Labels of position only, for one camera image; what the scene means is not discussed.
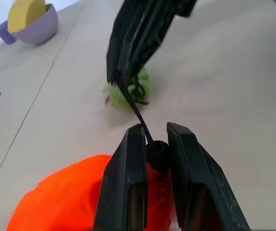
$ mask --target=black wire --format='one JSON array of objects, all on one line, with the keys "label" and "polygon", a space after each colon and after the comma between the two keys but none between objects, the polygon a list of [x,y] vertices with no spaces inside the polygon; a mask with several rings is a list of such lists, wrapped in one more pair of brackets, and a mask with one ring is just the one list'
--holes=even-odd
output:
[{"label": "black wire", "polygon": [[132,110],[134,111],[134,113],[136,114],[136,116],[138,117],[143,129],[144,129],[144,133],[146,134],[146,138],[147,141],[150,145],[153,144],[153,138],[150,134],[150,131],[146,125],[146,123],[144,122],[140,111],[138,110],[135,101],[133,100],[132,96],[130,95],[130,93],[128,92],[124,82],[122,81],[122,77],[121,74],[117,71],[117,74],[115,76],[115,82],[117,84],[117,86],[119,87],[120,91],[122,92],[124,98],[126,99],[126,101],[128,102],[128,104],[130,105],[130,107],[132,108]]}]

